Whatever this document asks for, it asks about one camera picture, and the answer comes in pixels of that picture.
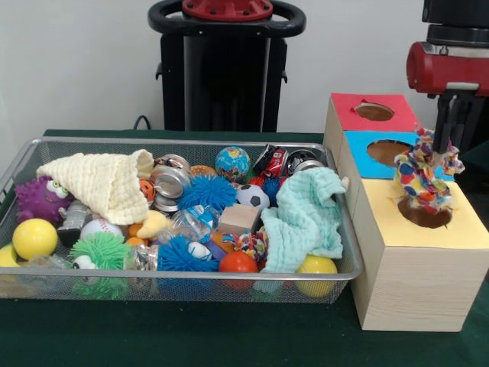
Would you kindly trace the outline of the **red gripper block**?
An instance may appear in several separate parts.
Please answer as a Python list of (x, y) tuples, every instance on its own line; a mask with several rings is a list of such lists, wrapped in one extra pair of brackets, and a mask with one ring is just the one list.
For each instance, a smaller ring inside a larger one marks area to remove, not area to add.
[[(451, 134), (450, 104), (453, 95), (445, 91), (471, 91), (488, 95), (488, 50), (484, 48), (435, 45), (416, 42), (406, 60), (409, 88), (418, 93), (440, 95), (437, 102), (436, 152), (446, 152)], [(474, 130), (475, 97), (459, 93), (458, 146), (471, 140)]]

